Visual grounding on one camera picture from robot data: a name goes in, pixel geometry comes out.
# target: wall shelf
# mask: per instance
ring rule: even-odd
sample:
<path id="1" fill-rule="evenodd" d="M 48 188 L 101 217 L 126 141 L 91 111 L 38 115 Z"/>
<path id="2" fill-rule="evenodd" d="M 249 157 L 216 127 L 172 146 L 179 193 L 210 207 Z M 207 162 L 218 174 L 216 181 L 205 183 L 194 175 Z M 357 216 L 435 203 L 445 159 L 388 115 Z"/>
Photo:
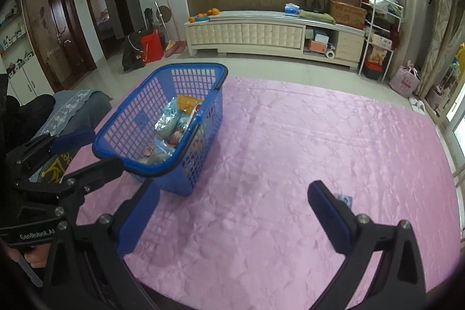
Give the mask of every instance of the wall shelf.
<path id="1" fill-rule="evenodd" d="M 21 16 L 21 12 L 18 11 L 16 14 L 13 15 L 13 17 L 11 19 L 8 19 L 8 20 L 4 21 L 0 25 L 0 31 L 3 30 L 5 27 L 9 26 L 12 22 L 14 22 L 20 16 Z"/>
<path id="2" fill-rule="evenodd" d="M 10 49 L 13 45 L 15 45 L 19 40 L 21 40 L 21 39 L 22 39 L 24 36 L 26 36 L 26 35 L 27 35 L 27 33 L 24 32 L 24 33 L 23 33 L 21 36 L 19 36 L 19 37 L 16 39 L 16 41 L 13 42 L 8 48 L 5 48 L 5 50 L 3 51 L 2 54 L 5 54 L 5 53 L 8 51 L 8 49 Z"/>

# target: doorway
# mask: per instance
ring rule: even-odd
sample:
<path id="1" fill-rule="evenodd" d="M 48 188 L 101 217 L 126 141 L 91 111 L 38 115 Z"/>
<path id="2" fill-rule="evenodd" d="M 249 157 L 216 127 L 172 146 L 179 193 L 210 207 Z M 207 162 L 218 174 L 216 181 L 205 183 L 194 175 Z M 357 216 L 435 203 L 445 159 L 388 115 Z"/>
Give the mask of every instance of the doorway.
<path id="1" fill-rule="evenodd" d="M 126 0 L 87 0 L 106 59 L 119 52 L 127 35 L 134 32 Z"/>
<path id="2" fill-rule="evenodd" d="M 74 0 L 22 0 L 22 6 L 31 44 L 53 91 L 72 88 L 96 69 Z"/>

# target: cardboard box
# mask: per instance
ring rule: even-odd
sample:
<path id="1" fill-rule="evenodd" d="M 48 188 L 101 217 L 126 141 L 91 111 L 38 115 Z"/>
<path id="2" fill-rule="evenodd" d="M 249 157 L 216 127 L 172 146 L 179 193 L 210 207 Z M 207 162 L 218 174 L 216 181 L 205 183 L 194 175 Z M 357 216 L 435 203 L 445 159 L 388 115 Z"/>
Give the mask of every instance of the cardboard box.
<path id="1" fill-rule="evenodd" d="M 337 24 L 362 30 L 365 25 L 366 10 L 342 2 L 330 1 L 329 14 Z"/>
<path id="2" fill-rule="evenodd" d="M 322 44 L 320 42 L 316 42 L 315 40 L 310 41 L 310 46 L 308 47 L 311 51 L 318 52 L 318 53 L 326 53 L 326 49 L 328 48 L 327 44 Z"/>

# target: black bag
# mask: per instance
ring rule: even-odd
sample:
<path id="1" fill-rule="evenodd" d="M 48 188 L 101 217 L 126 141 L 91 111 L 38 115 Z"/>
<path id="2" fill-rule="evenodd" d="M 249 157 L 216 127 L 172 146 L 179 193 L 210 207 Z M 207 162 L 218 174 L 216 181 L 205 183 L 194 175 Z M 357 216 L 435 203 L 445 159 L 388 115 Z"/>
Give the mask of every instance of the black bag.
<path id="1" fill-rule="evenodd" d="M 40 95 L 26 105 L 19 106 L 13 96 L 6 97 L 6 114 L 3 120 L 5 150 L 25 144 L 46 123 L 55 106 L 51 95 Z"/>

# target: yellow fabric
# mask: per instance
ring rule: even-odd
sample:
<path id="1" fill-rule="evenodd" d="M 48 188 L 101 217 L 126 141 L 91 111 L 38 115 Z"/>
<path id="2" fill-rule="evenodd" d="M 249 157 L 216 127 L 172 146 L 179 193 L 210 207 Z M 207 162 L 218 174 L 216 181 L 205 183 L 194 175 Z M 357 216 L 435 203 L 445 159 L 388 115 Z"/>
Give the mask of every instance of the yellow fabric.
<path id="1" fill-rule="evenodd" d="M 462 78 L 462 75 L 465 72 L 465 44 L 460 45 L 459 52 L 457 53 L 457 61 L 459 61 L 460 75 L 459 80 Z"/>

